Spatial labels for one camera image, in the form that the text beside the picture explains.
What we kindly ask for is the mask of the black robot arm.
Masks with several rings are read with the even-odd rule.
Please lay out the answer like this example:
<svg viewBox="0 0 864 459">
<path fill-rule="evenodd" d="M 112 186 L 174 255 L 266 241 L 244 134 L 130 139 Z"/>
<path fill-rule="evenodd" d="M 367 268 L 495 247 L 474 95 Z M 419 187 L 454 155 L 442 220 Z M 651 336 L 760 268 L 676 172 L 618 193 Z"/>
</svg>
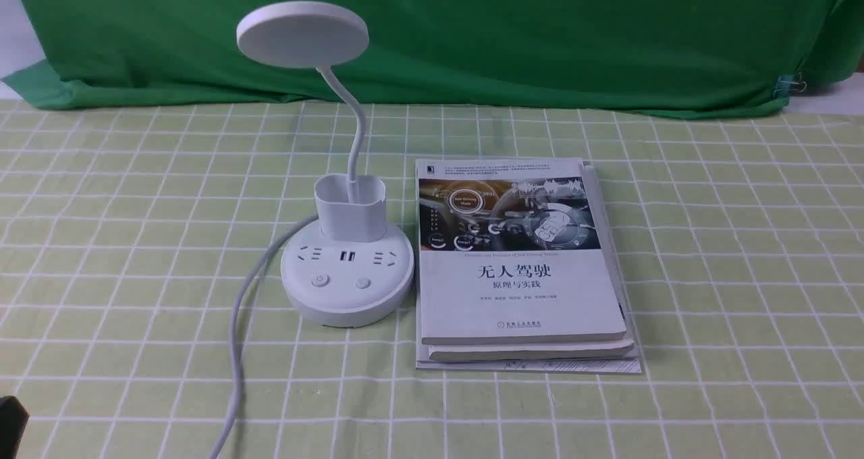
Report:
<svg viewBox="0 0 864 459">
<path fill-rule="evenodd" d="M 3 396 L 0 409 L 1 458 L 16 458 L 28 420 L 30 420 L 30 413 L 16 396 Z"/>
</svg>

